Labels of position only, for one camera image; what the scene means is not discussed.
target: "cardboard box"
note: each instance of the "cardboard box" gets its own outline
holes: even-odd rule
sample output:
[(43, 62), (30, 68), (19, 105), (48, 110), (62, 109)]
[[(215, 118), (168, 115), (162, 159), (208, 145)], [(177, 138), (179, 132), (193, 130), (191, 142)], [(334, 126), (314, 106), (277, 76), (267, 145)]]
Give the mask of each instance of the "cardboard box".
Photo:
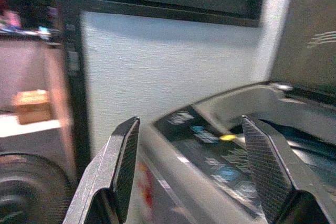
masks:
[(34, 90), (18, 92), (13, 101), (20, 124), (36, 123), (51, 120), (51, 109), (48, 92)]

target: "yellow button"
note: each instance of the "yellow button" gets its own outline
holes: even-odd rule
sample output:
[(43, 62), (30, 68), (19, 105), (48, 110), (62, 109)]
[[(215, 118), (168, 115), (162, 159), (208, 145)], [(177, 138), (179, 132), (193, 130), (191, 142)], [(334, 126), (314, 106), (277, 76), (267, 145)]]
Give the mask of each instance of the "yellow button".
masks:
[(232, 141), (236, 138), (236, 135), (234, 134), (225, 134), (223, 136), (220, 136), (219, 139), (222, 141)]

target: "black frame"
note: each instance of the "black frame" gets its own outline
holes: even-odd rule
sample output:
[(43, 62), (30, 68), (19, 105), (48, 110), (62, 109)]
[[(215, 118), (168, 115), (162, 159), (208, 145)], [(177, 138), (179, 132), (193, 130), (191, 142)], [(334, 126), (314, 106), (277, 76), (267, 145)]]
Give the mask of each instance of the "black frame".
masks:
[[(261, 9), (261, 3), (253, 3), (253, 6), (259, 6)], [(258, 26), (260, 15), (259, 10), (259, 13), (255, 15), (256, 18), (242, 18), (239, 15), (226, 16), (225, 13), (204, 11), (197, 8), (173, 5), (164, 5), (163, 7), (163, 5), (157, 3), (135, 2), (132, 0), (59, 0), (60, 18), (64, 25), (66, 68), (70, 88), (70, 105), (74, 120), (73, 137), (79, 178), (90, 162), (85, 61), (80, 27), (80, 14), (82, 11), (250, 27)]]

